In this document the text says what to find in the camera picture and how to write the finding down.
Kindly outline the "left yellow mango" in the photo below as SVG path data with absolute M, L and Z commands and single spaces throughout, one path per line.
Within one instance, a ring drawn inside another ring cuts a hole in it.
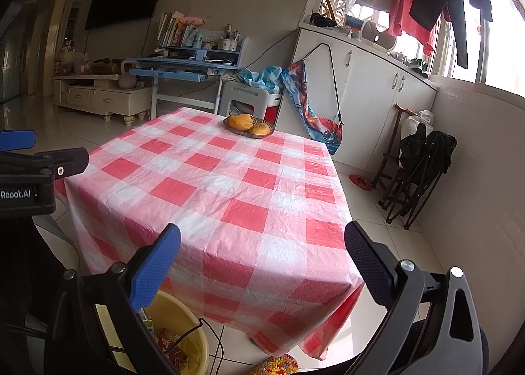
M 230 115 L 226 119 L 227 125 L 240 132 L 246 132 L 249 131 L 254 123 L 255 120 L 251 114 L 238 114 L 238 115 Z

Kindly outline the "red floor object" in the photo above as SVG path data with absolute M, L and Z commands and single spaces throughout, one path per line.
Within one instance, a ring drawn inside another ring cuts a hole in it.
M 370 191 L 372 189 L 372 183 L 367 178 L 364 178 L 363 176 L 359 174 L 350 174 L 349 180 L 356 187 L 359 187 L 366 191 Z

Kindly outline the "black folded chair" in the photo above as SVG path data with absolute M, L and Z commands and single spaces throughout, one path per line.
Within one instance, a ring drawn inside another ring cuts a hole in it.
M 401 217 L 406 219 L 405 229 L 412 226 L 450 168 L 456 146 L 455 137 L 439 131 L 428 133 L 426 125 L 419 123 L 414 133 L 400 141 L 397 156 L 384 154 L 373 184 L 384 191 L 378 203 L 387 211 L 386 223 Z

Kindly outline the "red hanging garment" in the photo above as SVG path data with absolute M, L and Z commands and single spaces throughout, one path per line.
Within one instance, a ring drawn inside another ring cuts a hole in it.
M 387 32 L 396 37 L 405 32 L 419 41 L 425 56 L 431 56 L 434 51 L 436 29 L 427 30 L 415 21 L 410 15 L 412 5 L 413 0 L 391 0 Z

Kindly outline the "colourful hanging bag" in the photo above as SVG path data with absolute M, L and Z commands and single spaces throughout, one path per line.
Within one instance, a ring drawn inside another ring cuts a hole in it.
M 281 73 L 281 80 L 296 114 L 309 137 L 326 145 L 332 156 L 343 140 L 344 123 L 338 112 L 335 120 L 317 116 L 308 96 L 307 69 L 303 60 L 291 64 Z

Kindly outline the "white plastic stool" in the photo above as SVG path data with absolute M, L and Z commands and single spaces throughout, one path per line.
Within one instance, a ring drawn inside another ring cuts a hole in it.
M 264 119 L 270 101 L 270 93 L 263 88 L 252 87 L 234 81 L 226 81 L 221 88 L 218 114 L 228 116 L 231 104 L 239 102 L 253 108 L 253 117 Z

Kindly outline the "pink checkered tablecloth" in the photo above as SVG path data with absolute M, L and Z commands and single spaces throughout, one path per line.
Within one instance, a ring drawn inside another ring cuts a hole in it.
M 180 108 L 95 148 L 57 191 L 94 273 L 179 227 L 163 289 L 270 355 L 323 359 L 363 287 L 345 249 L 342 184 L 308 139 L 245 138 Z

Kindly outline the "light blue crumpled cloth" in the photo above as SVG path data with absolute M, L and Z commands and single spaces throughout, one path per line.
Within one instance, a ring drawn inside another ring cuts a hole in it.
M 270 94 L 282 93 L 281 73 L 279 66 L 269 66 L 261 72 L 243 68 L 236 74 L 236 78 L 243 84 L 267 90 Z

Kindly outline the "white wall cabinet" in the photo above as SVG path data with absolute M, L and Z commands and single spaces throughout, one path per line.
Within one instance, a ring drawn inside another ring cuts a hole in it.
M 357 39 L 302 24 L 292 61 L 304 60 L 314 113 L 344 122 L 333 160 L 350 172 L 373 173 L 383 160 L 399 105 L 432 109 L 438 87 L 393 57 Z

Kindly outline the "cream TV stand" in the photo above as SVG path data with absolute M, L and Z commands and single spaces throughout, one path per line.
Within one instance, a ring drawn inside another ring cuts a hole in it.
M 150 110 L 150 87 L 122 89 L 119 75 L 56 75 L 53 78 L 53 104 L 101 115 L 109 121 L 114 115 L 126 126 L 143 121 Z

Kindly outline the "row of books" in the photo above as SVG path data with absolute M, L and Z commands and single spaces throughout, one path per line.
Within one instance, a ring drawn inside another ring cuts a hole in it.
M 187 16 L 179 11 L 163 12 L 158 25 L 157 46 L 181 46 L 187 27 L 202 26 L 205 26 L 205 21 L 199 17 Z

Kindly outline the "blue study desk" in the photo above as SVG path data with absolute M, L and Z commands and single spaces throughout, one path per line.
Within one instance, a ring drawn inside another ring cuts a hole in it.
M 249 41 L 248 36 L 241 37 L 234 51 L 170 47 L 165 50 L 168 55 L 172 52 L 180 51 L 183 58 L 132 57 L 125 59 L 125 61 L 134 65 L 129 70 L 131 75 L 151 79 L 151 119 L 157 117 L 157 104 L 159 101 L 175 103 L 185 107 L 204 108 L 217 114 L 221 100 L 223 77 L 240 71 L 241 64 L 244 61 L 244 50 Z M 159 92 L 159 83 L 161 81 L 214 84 L 216 85 L 215 97 L 212 101 L 205 101 L 191 99 L 189 97 L 190 92 L 181 96 L 163 94 Z

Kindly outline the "yellow mango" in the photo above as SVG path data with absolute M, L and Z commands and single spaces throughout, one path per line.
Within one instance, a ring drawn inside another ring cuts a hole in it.
M 253 127 L 249 130 L 249 133 L 256 136 L 268 136 L 271 133 L 271 127 L 264 122 L 254 123 Z
M 238 114 L 238 115 L 230 115 L 226 119 L 227 125 L 240 132 L 246 132 L 249 131 L 254 123 L 255 120 L 251 114 Z

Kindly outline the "right yellow mango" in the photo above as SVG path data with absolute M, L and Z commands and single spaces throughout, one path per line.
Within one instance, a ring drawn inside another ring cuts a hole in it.
M 249 133 L 256 136 L 268 136 L 271 133 L 271 127 L 264 122 L 254 123 L 253 127 L 249 130 Z

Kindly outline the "yellow trash bin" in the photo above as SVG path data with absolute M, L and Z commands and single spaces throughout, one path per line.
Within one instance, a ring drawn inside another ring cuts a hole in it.
M 206 374 L 208 341 L 203 323 L 180 300 L 159 291 L 145 308 L 156 343 L 177 374 Z

